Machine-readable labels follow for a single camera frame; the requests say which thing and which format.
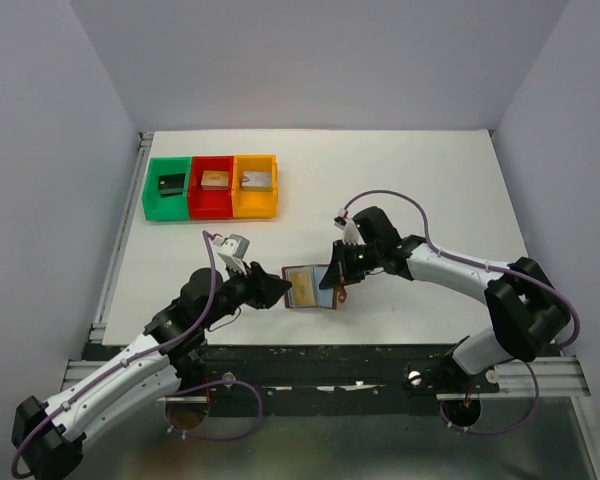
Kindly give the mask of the brown leather card holder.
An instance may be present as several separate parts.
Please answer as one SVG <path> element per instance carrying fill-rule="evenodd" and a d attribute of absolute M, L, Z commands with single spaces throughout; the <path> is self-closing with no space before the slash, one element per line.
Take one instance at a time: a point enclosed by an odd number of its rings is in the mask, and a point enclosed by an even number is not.
<path fill-rule="evenodd" d="M 344 304 L 347 300 L 347 293 L 343 287 L 338 287 L 336 289 L 328 289 L 328 290 L 320 290 L 319 282 L 324 276 L 327 265 L 324 264 L 314 264 L 314 265 L 299 265 L 299 266 L 285 266 L 282 268 L 281 273 L 282 277 L 285 280 L 290 281 L 290 273 L 293 270 L 297 269 L 309 269 L 313 275 L 313 285 L 314 285 L 314 293 L 316 299 L 316 305 L 314 307 L 305 307 L 305 308 L 294 308 L 291 304 L 290 293 L 291 289 L 288 290 L 284 297 L 285 307 L 287 309 L 309 309 L 309 308 L 317 308 L 317 309 L 328 309 L 328 310 L 336 310 L 341 304 Z"/>

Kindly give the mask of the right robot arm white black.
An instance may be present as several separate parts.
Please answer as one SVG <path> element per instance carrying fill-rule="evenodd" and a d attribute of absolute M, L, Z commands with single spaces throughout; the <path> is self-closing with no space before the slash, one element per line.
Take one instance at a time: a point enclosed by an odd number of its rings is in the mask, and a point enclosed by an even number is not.
<path fill-rule="evenodd" d="M 343 236 L 332 245 L 320 289 L 343 289 L 380 270 L 444 287 L 486 306 L 490 327 L 456 343 L 429 374 L 444 389 L 459 389 L 503 362 L 533 361 L 571 321 L 566 302 L 530 258 L 490 264 L 445 252 L 423 236 L 401 236 L 376 206 L 354 216 L 341 211 L 334 223 Z"/>

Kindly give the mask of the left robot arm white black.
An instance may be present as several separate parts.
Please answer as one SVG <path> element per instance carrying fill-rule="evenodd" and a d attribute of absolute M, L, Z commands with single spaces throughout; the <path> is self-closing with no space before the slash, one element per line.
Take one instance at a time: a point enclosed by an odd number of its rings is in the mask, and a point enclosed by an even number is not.
<path fill-rule="evenodd" d="M 223 279 L 215 268 L 195 271 L 144 331 L 88 377 L 44 401 L 34 396 L 15 412 L 11 441 L 16 479 L 64 479 L 79 465 L 88 442 L 124 415 L 181 386 L 205 379 L 199 350 L 204 331 L 242 306 L 273 307 L 291 283 L 252 262 Z"/>

